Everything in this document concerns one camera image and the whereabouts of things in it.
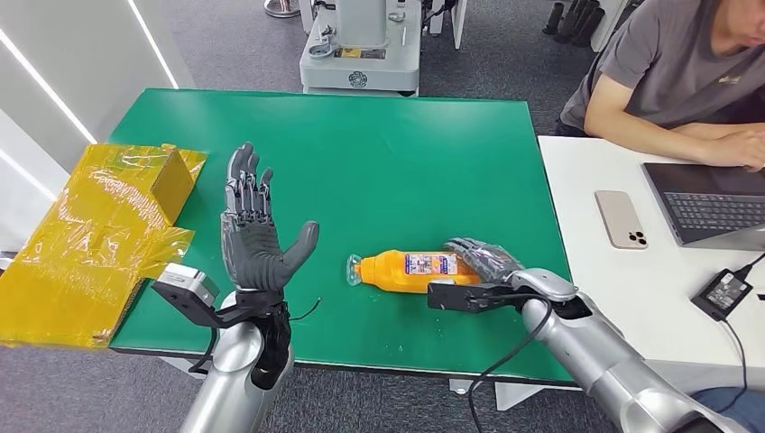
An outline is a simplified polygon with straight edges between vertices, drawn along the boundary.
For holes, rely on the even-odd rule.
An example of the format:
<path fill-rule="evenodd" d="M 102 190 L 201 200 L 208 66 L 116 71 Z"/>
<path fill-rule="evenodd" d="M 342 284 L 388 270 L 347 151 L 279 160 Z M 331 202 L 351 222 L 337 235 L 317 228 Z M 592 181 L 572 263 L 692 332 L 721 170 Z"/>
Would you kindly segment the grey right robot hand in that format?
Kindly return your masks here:
<path fill-rule="evenodd" d="M 503 247 L 470 237 L 454 237 L 443 247 L 455 253 L 482 282 L 506 283 L 511 276 L 524 270 L 523 264 Z"/>

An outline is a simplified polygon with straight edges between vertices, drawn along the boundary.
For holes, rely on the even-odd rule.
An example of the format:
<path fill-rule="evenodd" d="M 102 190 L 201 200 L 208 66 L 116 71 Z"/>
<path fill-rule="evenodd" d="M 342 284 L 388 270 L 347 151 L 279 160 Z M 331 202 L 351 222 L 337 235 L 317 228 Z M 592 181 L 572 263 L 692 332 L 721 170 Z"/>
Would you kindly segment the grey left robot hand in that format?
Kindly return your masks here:
<path fill-rule="evenodd" d="M 295 242 L 282 249 L 272 216 L 268 168 L 257 172 L 260 157 L 246 142 L 232 153 L 226 169 L 226 208 L 220 215 L 226 271 L 239 290 L 282 292 L 318 244 L 319 224 L 306 222 Z"/>

